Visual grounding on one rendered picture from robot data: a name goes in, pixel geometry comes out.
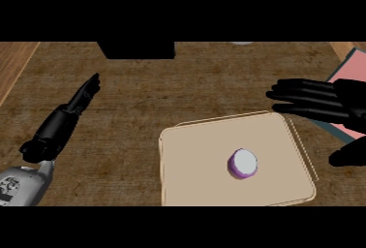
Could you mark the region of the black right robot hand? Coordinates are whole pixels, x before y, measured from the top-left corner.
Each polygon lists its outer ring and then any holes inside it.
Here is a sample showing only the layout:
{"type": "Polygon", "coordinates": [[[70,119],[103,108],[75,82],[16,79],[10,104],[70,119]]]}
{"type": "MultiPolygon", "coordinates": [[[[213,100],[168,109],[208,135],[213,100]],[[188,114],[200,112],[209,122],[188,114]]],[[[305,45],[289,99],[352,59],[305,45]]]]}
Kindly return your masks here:
{"type": "Polygon", "coordinates": [[[305,78],[278,79],[265,97],[284,101],[271,109],[343,127],[362,134],[329,156],[333,167],[366,167],[366,82],[339,78],[333,82],[305,78]]]}

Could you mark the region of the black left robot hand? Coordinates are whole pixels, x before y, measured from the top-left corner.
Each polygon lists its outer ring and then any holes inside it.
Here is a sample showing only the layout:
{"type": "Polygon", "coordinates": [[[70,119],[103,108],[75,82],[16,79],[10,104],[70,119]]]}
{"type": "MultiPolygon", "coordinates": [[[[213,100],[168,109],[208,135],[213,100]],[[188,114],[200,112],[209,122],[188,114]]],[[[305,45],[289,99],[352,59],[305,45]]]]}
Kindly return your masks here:
{"type": "Polygon", "coordinates": [[[60,104],[51,111],[32,139],[22,144],[20,153],[26,162],[39,163],[56,159],[69,141],[78,117],[98,90],[100,80],[94,74],[82,83],[67,103],[60,104]]]}

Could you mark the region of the beige square tray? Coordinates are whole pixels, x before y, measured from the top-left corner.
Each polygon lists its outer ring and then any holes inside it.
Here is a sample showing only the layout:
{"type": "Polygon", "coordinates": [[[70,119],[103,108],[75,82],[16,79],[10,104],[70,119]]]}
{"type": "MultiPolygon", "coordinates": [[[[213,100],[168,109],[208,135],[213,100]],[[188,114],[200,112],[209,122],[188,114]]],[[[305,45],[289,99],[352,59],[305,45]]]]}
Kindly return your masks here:
{"type": "Polygon", "coordinates": [[[160,204],[262,206],[315,197],[315,173],[292,121],[255,112],[185,122],[159,134],[160,204]]]}

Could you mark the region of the black appliance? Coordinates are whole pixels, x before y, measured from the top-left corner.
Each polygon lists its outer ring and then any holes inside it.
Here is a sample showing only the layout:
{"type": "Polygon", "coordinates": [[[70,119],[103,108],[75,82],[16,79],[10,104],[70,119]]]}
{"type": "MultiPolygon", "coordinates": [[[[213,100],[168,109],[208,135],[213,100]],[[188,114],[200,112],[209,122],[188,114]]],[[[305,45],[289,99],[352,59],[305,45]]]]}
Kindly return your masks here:
{"type": "Polygon", "coordinates": [[[174,42],[98,42],[109,59],[172,59],[174,42]]]}

